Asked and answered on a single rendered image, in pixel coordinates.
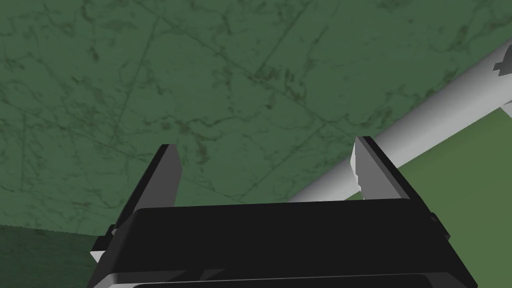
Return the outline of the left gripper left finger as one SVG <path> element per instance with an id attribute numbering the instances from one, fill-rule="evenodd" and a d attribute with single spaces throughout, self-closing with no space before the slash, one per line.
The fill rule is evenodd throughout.
<path id="1" fill-rule="evenodd" d="M 182 176 L 175 144 L 162 144 L 128 198 L 113 228 L 120 226 L 136 210 L 173 207 Z"/>

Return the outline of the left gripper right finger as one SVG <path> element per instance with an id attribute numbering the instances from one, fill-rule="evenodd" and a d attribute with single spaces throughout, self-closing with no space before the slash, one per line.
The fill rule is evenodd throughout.
<path id="1" fill-rule="evenodd" d="M 363 199 L 411 199 L 411 187 L 369 136 L 355 139 L 350 166 Z"/>

